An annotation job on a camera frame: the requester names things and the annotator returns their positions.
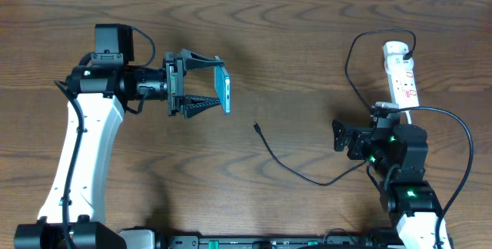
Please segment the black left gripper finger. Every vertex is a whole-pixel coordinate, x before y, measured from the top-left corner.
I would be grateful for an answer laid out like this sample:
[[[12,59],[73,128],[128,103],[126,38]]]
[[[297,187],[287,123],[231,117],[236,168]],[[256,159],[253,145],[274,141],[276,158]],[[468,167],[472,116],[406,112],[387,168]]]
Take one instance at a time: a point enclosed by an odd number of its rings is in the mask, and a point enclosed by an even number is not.
[[[184,115],[185,119],[188,119],[220,104],[218,98],[200,95],[184,95],[180,99],[180,113]]]
[[[183,67],[185,71],[201,70],[224,65],[224,61],[216,58],[207,58],[187,49],[181,50]]]

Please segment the blue screen Galaxy smartphone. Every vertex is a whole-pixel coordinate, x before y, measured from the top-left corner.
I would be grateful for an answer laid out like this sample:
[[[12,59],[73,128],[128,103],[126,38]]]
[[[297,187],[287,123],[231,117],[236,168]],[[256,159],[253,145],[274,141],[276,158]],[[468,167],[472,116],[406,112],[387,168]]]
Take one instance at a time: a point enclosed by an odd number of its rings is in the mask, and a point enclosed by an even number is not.
[[[214,67],[214,88],[226,115],[231,113],[231,79],[224,64]]]

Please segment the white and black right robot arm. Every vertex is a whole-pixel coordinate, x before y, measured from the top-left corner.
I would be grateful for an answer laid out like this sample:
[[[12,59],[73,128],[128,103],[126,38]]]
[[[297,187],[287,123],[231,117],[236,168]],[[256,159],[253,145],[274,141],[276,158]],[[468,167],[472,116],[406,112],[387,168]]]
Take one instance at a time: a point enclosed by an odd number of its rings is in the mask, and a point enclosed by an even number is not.
[[[402,124],[398,116],[378,118],[367,128],[334,120],[334,150],[347,149],[351,160],[365,160],[381,177],[374,181],[380,203],[391,220],[390,228],[369,231],[365,243],[372,247],[452,248],[443,227],[436,229],[442,207],[424,180],[428,153],[427,132]]]

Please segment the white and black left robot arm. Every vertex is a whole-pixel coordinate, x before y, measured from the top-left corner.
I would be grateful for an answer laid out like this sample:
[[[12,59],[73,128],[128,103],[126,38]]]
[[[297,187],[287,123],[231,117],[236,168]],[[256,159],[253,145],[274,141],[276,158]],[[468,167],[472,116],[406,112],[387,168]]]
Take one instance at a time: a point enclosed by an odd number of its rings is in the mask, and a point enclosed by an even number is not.
[[[219,57],[189,50],[168,53],[160,68],[129,65],[116,54],[95,54],[56,85],[68,99],[68,124],[50,193],[34,224],[20,224],[16,248],[166,248],[166,237],[148,227],[119,233],[105,226],[105,189],[111,152],[126,113],[140,114],[146,101],[166,101],[170,116],[191,118],[221,103],[219,98],[186,95],[188,71],[214,69]]]

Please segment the white power strip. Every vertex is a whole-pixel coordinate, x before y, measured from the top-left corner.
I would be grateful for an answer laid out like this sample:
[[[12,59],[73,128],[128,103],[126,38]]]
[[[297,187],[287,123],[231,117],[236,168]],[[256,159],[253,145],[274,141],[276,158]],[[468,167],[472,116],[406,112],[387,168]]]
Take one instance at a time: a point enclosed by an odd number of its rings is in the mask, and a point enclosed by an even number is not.
[[[414,60],[404,59],[409,52],[408,46],[401,41],[388,41],[383,46],[384,70],[387,73],[391,100],[400,108],[419,106],[413,71]]]

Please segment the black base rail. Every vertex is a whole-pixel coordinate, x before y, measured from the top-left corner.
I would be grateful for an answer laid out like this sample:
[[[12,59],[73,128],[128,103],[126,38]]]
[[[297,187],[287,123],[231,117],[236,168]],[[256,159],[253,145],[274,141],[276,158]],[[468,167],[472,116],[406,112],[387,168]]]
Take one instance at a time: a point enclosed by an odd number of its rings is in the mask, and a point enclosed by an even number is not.
[[[318,236],[203,236],[198,233],[164,235],[143,227],[119,235],[128,248],[162,249],[295,249],[295,248],[403,248],[395,235],[358,235],[341,228]]]

